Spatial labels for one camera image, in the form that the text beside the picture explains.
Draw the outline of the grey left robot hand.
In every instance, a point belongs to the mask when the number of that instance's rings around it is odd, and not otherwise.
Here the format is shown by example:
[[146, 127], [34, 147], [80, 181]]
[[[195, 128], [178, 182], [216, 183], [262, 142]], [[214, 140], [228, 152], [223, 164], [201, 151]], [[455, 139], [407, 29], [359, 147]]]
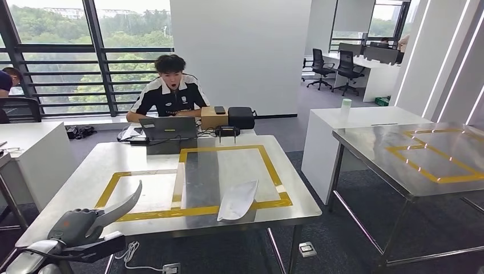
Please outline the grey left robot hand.
[[104, 214], [103, 210], [74, 209], [65, 212], [47, 234], [47, 240], [57, 240], [65, 247], [77, 247], [99, 241], [103, 231], [96, 220]]

